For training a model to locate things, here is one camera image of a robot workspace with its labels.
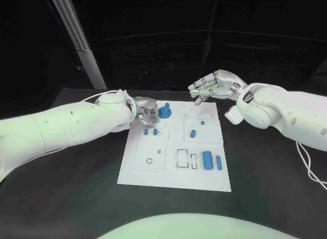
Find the blue object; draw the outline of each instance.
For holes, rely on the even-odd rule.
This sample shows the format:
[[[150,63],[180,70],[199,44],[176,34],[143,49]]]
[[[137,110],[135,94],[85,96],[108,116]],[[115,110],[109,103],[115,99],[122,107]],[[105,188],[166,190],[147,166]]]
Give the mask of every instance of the blue object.
[[[212,170],[213,169],[213,161],[212,161],[210,151],[203,152],[203,163],[204,163],[204,170]]]
[[[190,137],[191,137],[191,138],[196,137],[196,131],[194,131],[194,130],[191,130],[191,132],[190,132]]]
[[[166,103],[166,106],[160,108],[158,110],[158,117],[160,118],[168,118],[171,116],[171,110],[170,110],[170,105]]]
[[[217,168],[222,170],[222,162],[220,162],[220,156],[216,156],[216,161],[217,161]]]

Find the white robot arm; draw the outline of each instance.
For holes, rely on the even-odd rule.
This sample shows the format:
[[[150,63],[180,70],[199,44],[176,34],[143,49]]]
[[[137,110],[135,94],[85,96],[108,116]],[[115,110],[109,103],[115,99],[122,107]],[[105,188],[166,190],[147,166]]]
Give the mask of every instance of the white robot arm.
[[[92,104],[63,105],[40,113],[0,120],[0,182],[11,170],[47,153],[86,143],[130,129],[137,118],[154,126],[157,102],[147,97],[131,98],[125,91],[101,95]]]
[[[327,97],[269,84],[248,85],[225,70],[209,74],[189,90],[191,97],[199,96],[196,105],[209,97],[236,101],[225,114],[233,124],[245,120],[258,128],[274,126],[285,137],[327,151]]]

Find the robotic hand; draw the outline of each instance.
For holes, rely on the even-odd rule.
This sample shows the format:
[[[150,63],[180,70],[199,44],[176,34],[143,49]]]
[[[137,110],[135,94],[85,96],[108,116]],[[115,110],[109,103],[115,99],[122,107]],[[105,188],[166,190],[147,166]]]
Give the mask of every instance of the robotic hand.
[[[248,85],[225,70],[196,81],[189,90],[196,105],[209,97],[236,101],[225,114],[233,124],[245,120],[258,128],[274,126],[285,137],[327,152],[327,97],[269,84]]]
[[[95,103],[86,102],[99,96]],[[11,170],[40,156],[130,129],[134,119],[158,122],[157,101],[125,91],[101,93],[82,102],[0,120],[0,182]]]

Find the white board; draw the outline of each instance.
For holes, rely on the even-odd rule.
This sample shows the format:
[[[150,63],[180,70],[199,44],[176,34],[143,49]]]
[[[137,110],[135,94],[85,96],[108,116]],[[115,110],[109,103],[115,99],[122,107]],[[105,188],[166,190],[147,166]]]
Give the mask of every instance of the white board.
[[[131,124],[118,184],[230,192],[216,103],[203,102],[196,107],[194,102],[157,101],[158,108],[166,103],[171,116],[160,118],[157,135],[153,135],[154,128],[140,121]],[[194,138],[190,137],[191,130],[196,130]],[[187,164],[180,164],[187,167],[177,167],[177,150],[187,151]],[[213,170],[204,170],[203,151],[212,152]],[[197,168],[191,168],[191,154],[197,155]],[[217,155],[222,170],[217,170]]]

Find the black table surface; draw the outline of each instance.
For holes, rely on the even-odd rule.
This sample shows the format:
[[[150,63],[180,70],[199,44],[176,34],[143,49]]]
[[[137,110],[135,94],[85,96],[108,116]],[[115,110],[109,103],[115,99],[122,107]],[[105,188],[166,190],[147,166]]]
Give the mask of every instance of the black table surface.
[[[102,90],[63,89],[52,107]],[[128,91],[131,96],[191,101],[189,92]],[[232,192],[118,185],[128,131],[46,155],[19,167],[0,187],[0,238],[96,238],[154,215],[233,217],[302,239],[327,239],[327,191],[310,180],[295,142],[225,118],[217,103]],[[327,153],[307,147],[312,170],[327,180]]]

